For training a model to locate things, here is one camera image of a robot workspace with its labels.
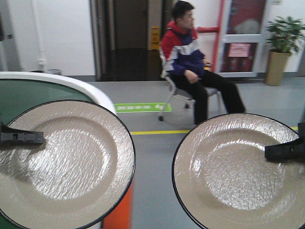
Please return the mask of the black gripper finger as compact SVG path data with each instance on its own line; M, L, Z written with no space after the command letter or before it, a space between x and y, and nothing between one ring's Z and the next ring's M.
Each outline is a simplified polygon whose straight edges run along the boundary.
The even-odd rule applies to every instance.
M298 124L298 135L296 140L266 146L264 156L269 161L288 160L295 158L305 158L305 124Z
M42 145L45 143L44 133L11 128L0 122L0 145Z

